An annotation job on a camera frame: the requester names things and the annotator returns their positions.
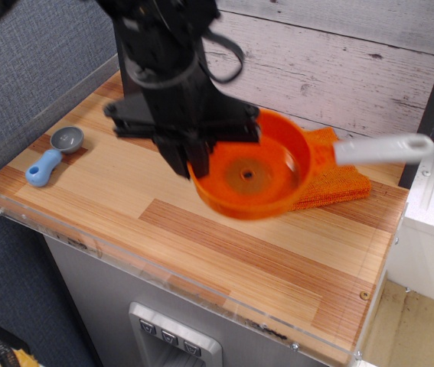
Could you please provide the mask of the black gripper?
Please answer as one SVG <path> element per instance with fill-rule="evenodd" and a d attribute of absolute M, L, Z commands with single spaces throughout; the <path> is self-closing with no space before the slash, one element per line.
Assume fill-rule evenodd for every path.
<path fill-rule="evenodd" d="M 207 176 L 217 141 L 259 140 L 258 108 L 223 94 L 200 67 L 172 86 L 137 87 L 106 105 L 104 114 L 119 137 L 152 139 L 181 177 L 190 179 L 190 169 L 196 178 Z"/>

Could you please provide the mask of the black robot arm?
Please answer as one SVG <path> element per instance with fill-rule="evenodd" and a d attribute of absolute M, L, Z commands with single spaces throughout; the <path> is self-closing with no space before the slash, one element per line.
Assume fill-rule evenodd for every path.
<path fill-rule="evenodd" d="M 203 41 L 228 49 L 239 63 L 244 52 L 211 31 L 220 12 L 214 1 L 100 1 L 122 53 L 122 76 L 137 86 L 107 105 L 121 138 L 149 138 L 182 177 L 204 177 L 219 141 L 257 143 L 259 110 L 227 96 L 216 85 L 234 81 L 209 69 Z"/>

